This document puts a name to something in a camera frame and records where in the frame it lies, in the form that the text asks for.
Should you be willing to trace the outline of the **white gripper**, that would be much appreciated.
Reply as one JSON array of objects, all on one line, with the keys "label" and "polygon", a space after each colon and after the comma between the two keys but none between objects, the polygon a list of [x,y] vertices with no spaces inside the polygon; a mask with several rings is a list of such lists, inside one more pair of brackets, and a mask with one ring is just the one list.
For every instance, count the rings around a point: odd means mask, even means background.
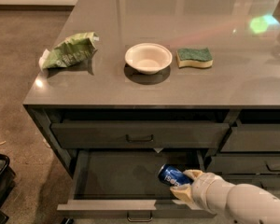
[{"label": "white gripper", "polygon": [[189,169],[183,172],[193,180],[192,185],[170,187],[174,196],[192,210],[204,210],[211,214],[231,214],[229,204],[230,191],[234,184],[225,181],[221,176],[204,173],[201,170]]}]

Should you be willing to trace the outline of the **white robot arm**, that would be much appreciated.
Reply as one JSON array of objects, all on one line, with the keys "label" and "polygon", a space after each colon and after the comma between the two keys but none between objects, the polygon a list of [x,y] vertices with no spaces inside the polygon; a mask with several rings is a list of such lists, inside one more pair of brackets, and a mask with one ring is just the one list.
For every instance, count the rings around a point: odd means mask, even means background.
[{"label": "white robot arm", "polygon": [[234,185],[221,176],[186,170],[193,183],[170,187],[192,210],[204,210],[227,224],[280,224],[280,199],[250,184]]}]

